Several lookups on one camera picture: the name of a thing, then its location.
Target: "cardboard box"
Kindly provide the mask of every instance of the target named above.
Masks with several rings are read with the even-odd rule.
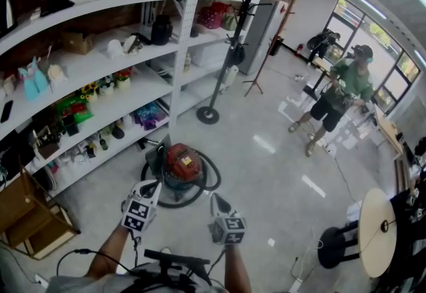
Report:
[[[93,38],[95,35],[74,33],[71,31],[63,31],[61,33],[63,49],[72,53],[86,55],[93,48]]]

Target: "red bag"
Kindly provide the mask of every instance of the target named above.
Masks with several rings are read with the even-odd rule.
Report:
[[[190,147],[181,143],[169,148],[167,168],[174,176],[184,182],[197,179],[202,171],[200,157]]]
[[[213,2],[211,6],[201,9],[197,23],[209,29],[220,28],[222,16],[228,5],[221,2]]]

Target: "refrigerator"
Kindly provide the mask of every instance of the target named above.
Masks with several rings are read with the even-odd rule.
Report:
[[[248,45],[244,46],[246,58],[238,65],[240,72],[247,75],[259,70],[270,43],[284,18],[285,9],[288,8],[288,3],[283,1],[260,0],[259,3],[271,3],[272,5],[258,7],[248,30],[245,40]]]

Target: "black shorts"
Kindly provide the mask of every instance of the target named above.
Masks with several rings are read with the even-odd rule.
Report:
[[[327,132],[332,132],[343,116],[343,113],[335,110],[323,95],[319,98],[315,105],[312,106],[310,113],[312,118],[318,121],[327,115],[322,121],[322,125]]]

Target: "potted plant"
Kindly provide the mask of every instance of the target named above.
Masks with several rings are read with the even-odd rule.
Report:
[[[96,89],[98,88],[97,83],[89,83],[82,87],[80,98],[86,99],[88,102],[93,102],[98,99]]]
[[[99,91],[101,95],[112,95],[114,93],[114,81],[112,75],[107,75],[99,80]]]
[[[116,72],[114,77],[117,81],[119,89],[128,89],[130,87],[130,76],[132,75],[132,67]]]

